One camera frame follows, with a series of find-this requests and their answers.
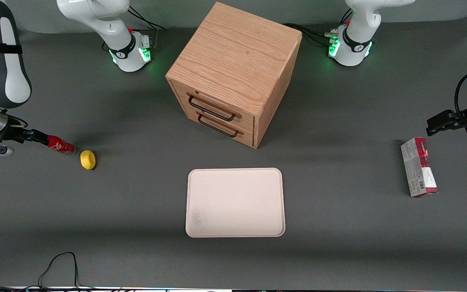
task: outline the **drawer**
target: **drawer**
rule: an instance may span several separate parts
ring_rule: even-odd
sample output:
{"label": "drawer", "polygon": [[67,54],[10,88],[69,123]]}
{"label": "drawer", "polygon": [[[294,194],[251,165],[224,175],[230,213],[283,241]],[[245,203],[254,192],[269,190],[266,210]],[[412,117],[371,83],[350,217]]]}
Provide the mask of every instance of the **drawer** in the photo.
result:
{"label": "drawer", "polygon": [[246,146],[253,147],[253,133],[242,129],[235,129],[232,126],[226,124],[222,120],[218,120],[211,115],[203,113],[199,110],[187,112],[187,117],[194,122],[198,122],[203,126],[217,131],[226,137],[229,137],[235,141],[241,142]]}
{"label": "drawer", "polygon": [[253,132],[254,118],[245,112],[228,109],[228,105],[222,106],[211,101],[210,98],[201,92],[198,92],[179,82],[173,82],[174,90],[184,105],[185,112],[201,111],[221,120],[225,124],[231,124],[235,128],[243,129],[250,133]]}

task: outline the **green led light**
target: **green led light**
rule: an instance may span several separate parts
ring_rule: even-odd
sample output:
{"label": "green led light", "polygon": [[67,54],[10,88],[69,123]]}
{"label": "green led light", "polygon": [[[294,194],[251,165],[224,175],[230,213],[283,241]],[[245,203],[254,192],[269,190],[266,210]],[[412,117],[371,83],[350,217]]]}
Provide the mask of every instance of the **green led light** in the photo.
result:
{"label": "green led light", "polygon": [[111,50],[109,50],[109,54],[111,55],[111,58],[113,58],[113,63],[116,64],[115,56],[113,56],[113,53],[111,52]]}
{"label": "green led light", "polygon": [[150,50],[149,49],[138,48],[138,52],[140,53],[141,57],[146,63],[150,61]]}
{"label": "green led light", "polygon": [[368,52],[371,50],[371,46],[372,46],[372,41],[371,41],[371,43],[368,45],[367,52],[365,53],[365,57],[368,56]]}
{"label": "green led light", "polygon": [[329,55],[331,57],[336,56],[336,53],[338,52],[338,48],[340,47],[340,41],[336,40],[334,44],[331,45],[331,48],[329,49]]}

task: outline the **red can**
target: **red can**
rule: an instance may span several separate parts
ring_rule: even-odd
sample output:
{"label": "red can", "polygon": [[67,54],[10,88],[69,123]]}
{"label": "red can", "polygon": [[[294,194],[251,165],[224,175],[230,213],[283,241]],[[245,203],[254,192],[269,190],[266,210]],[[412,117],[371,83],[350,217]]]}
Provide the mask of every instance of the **red can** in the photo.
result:
{"label": "red can", "polygon": [[48,148],[66,156],[71,156],[76,152],[75,146],[54,135],[48,136]]}

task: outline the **cardboard box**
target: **cardboard box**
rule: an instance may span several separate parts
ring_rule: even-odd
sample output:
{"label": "cardboard box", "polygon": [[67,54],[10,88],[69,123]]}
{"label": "cardboard box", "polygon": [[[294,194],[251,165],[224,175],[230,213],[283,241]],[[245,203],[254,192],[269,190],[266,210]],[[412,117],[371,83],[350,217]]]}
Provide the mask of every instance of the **cardboard box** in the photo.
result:
{"label": "cardboard box", "polygon": [[432,169],[428,163],[426,138],[413,138],[401,145],[408,188],[412,198],[420,198],[438,192]]}

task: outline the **white tray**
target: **white tray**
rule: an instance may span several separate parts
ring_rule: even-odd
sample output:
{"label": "white tray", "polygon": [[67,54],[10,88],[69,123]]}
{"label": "white tray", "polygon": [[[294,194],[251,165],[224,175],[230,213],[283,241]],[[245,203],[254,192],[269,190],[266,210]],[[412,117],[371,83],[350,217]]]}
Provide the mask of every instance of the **white tray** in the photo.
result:
{"label": "white tray", "polygon": [[285,220],[280,170],[193,170],[185,229],[190,237],[281,236]]}

